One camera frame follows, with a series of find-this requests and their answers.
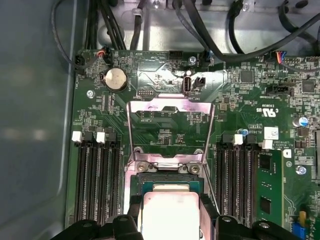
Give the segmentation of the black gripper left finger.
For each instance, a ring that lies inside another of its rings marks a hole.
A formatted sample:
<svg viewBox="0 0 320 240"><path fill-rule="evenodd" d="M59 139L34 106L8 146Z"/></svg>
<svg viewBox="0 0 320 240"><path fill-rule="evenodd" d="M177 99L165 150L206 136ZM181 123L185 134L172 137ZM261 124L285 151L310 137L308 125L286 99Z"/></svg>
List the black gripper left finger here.
<svg viewBox="0 0 320 240"><path fill-rule="evenodd" d="M80 220L58 234L60 240L141 240L138 231L138 215L142 206L142 196L130 198L127 214L116 216L111 222L101 226L94 220Z"/></svg>

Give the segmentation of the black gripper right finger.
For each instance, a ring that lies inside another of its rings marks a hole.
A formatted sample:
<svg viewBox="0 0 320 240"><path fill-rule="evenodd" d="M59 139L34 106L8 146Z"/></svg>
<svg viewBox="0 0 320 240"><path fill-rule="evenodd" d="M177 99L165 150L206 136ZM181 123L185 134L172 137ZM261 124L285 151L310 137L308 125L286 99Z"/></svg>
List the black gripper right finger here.
<svg viewBox="0 0 320 240"><path fill-rule="evenodd" d="M207 194L199 196L199 231L204 240L298 240L299 237L267 220L246 227L233 216L219 215Z"/></svg>

